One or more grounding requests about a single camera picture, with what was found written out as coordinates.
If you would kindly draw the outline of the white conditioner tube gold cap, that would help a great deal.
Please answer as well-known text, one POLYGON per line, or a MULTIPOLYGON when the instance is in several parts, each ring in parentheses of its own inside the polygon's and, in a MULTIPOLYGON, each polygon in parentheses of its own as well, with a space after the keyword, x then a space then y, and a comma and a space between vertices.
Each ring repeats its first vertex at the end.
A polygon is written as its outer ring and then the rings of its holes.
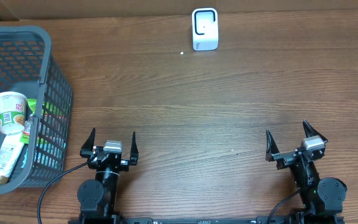
POLYGON ((7 184, 11 178, 24 147, 21 137, 21 133, 7 135, 2 142, 0 147, 0 185, 7 184))

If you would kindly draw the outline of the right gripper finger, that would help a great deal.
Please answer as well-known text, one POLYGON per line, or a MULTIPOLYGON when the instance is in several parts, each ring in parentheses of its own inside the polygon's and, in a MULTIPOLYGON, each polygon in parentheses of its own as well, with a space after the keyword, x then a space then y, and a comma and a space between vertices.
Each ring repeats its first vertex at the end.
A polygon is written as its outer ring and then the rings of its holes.
POLYGON ((280 151, 272 137, 272 134, 269 129, 266 130, 266 138, 267 138, 267 149, 265 153, 265 160, 268 162, 275 161, 277 157, 280 155, 280 151))
POLYGON ((313 136, 319 136, 325 143, 328 142, 328 139, 325 138, 322 134, 320 134, 317 130, 315 130, 315 128, 312 127, 312 125, 310 125, 310 123, 307 122, 307 120, 303 120, 303 129, 306 137, 310 138, 313 136))

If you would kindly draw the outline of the green snack bag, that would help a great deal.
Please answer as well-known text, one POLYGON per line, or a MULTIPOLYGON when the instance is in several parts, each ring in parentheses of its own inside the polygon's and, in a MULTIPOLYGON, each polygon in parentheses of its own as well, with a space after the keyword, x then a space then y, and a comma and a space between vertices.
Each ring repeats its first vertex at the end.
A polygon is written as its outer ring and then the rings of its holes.
POLYGON ((20 139, 20 142, 22 142, 24 144, 29 143, 30 129, 33 125, 32 117, 35 115, 37 100, 36 99, 28 99, 27 104, 30 108, 31 113, 30 113, 28 120, 25 121, 25 125, 24 125, 25 128, 24 128, 24 131, 23 131, 21 139, 20 139))

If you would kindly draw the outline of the teal snack packet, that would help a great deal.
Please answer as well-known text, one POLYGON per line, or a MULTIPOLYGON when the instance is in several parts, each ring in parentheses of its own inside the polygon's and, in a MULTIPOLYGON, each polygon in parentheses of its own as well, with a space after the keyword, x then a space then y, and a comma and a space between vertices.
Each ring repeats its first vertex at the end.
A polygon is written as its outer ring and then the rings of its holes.
MULTIPOLYGON (((28 159, 28 148, 26 149, 25 151, 25 154, 24 154, 24 157, 23 157, 23 160, 22 160, 22 164, 20 166, 21 169, 23 169, 27 163, 27 159, 28 159)), ((38 153, 38 150, 35 149, 34 151, 34 161, 35 162, 39 162, 39 153, 38 153)))

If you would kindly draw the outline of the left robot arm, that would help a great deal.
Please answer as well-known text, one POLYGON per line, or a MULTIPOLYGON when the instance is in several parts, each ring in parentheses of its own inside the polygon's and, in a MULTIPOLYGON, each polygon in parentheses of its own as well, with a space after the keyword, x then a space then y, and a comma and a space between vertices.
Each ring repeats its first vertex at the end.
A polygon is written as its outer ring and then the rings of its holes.
POLYGON ((138 163, 139 152, 132 135, 130 158, 122 158, 120 141, 108 140, 103 146, 94 144, 96 130, 93 129, 82 145, 80 156, 87 159, 89 169, 96 171, 94 179, 84 181, 78 188, 80 214, 73 223, 126 223, 126 219, 115 211, 119 174, 127 172, 138 163))

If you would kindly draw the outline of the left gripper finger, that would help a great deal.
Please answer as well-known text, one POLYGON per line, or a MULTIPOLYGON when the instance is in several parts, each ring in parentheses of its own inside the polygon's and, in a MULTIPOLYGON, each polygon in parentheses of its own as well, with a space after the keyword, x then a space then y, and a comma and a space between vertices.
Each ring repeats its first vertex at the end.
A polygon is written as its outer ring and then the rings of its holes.
POLYGON ((96 128, 93 128, 88 139, 85 141, 85 143, 82 145, 80 149, 81 157, 91 157, 93 155, 95 134, 96 134, 96 128))
POLYGON ((139 151, 136 144, 135 131, 132 134, 132 142, 131 142, 131 151, 130 151, 130 159, 129 165, 136 166, 139 159, 139 151))

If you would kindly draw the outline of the instant noodle cup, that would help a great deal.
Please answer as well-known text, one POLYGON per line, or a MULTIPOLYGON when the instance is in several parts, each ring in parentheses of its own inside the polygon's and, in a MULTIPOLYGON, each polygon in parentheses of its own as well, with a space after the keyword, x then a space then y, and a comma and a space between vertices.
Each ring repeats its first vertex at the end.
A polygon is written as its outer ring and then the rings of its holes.
POLYGON ((27 97, 22 93, 0 93, 0 132, 5 135, 22 133, 25 129, 27 97))

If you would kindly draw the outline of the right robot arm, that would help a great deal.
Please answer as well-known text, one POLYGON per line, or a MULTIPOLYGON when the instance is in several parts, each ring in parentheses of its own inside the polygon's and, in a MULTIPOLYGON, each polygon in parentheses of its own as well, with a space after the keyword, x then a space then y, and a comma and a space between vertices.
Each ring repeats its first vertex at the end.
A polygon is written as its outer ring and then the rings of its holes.
POLYGON ((277 169, 291 170, 296 191, 279 202, 269 213, 266 223, 344 223, 342 203, 346 199, 347 186, 334 177, 320 178, 314 162, 324 156, 328 139, 315 130, 306 120, 303 121, 305 138, 293 152, 280 153, 269 130, 266 130, 267 150, 265 160, 276 162, 277 169), (291 210, 282 217, 275 212, 284 203, 299 195, 303 208, 291 210))

